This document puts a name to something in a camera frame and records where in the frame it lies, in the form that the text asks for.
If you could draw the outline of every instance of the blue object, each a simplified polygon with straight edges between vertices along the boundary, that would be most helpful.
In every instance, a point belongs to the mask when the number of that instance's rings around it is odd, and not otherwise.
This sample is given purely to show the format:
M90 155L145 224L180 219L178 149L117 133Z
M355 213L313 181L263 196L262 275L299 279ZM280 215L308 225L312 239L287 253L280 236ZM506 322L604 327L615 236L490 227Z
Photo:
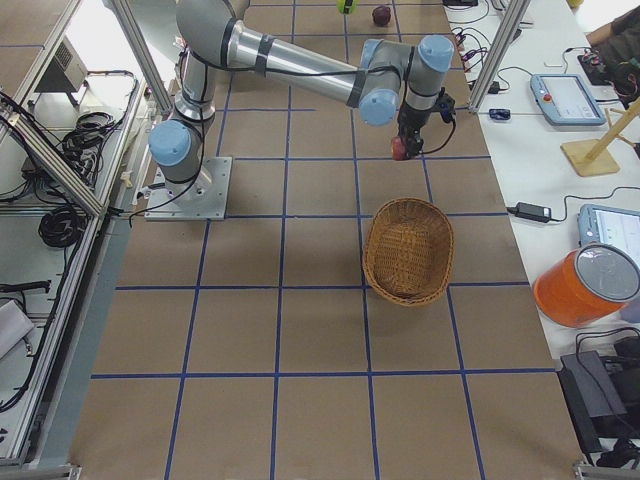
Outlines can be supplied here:
M358 108L365 123L379 127L386 125L396 113L399 97L396 92L388 88L377 88L367 93Z
M442 35L428 35L420 40L418 55L436 72L445 73L451 68L453 43Z
M607 121L578 75L533 75L529 85L551 125L602 125Z
M382 40L377 40L374 38L370 38L369 40L364 42L364 46L362 47L362 55L360 56L360 68L369 68L369 64L371 63L371 59L373 58L373 54L380 45Z
M189 129L177 120L162 122L149 134L149 149L161 166L178 165L191 149Z
M490 108L489 117L497 121L506 121L511 118L511 110L508 108Z

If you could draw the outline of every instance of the white paper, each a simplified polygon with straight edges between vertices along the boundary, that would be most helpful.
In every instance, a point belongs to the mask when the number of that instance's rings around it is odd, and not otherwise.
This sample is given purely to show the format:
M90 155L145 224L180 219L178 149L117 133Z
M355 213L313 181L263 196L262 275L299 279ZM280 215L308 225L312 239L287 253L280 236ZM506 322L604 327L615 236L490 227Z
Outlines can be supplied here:
M4 357L34 325L13 300L0 307L0 358Z

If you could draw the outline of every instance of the wicker basket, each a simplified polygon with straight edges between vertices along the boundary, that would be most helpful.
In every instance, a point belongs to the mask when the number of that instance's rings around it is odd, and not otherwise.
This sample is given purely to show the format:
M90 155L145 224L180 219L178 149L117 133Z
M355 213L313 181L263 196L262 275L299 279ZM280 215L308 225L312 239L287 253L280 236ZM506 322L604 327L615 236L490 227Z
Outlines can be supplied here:
M399 305L442 295L453 263L453 229L438 208L417 198L384 205L373 219L362 264L371 287Z

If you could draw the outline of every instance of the orange container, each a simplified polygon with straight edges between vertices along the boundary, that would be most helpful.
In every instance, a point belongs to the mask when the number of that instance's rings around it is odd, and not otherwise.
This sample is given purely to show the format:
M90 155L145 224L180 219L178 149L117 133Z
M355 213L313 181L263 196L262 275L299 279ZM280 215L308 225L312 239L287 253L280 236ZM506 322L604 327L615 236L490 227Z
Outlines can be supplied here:
M633 260L600 243L570 252L533 286L546 316L576 328L621 309L639 293L640 271Z

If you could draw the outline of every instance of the screen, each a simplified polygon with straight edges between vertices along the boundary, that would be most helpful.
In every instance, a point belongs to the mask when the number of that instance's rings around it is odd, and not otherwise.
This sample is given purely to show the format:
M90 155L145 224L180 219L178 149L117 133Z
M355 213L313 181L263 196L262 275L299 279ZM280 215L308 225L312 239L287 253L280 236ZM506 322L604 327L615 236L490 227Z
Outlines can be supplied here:
M585 92L573 77L543 77L560 118L596 118Z
M640 216L595 210L600 241L619 248L640 265Z

